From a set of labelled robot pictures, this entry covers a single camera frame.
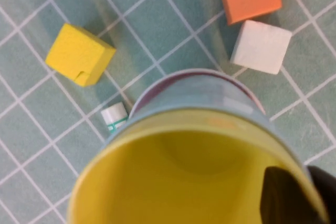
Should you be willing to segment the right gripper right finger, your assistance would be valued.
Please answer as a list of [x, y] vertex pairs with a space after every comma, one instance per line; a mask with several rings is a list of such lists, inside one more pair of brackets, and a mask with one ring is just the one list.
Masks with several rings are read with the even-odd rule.
[[335, 223], [336, 184], [335, 177], [317, 166], [309, 166], [308, 170], [313, 183], [322, 197], [330, 217], [330, 223]]

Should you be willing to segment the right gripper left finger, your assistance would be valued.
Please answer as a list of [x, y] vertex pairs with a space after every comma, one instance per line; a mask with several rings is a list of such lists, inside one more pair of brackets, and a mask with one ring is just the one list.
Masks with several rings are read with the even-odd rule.
[[324, 223], [298, 182], [284, 169], [268, 167], [260, 200], [262, 223]]

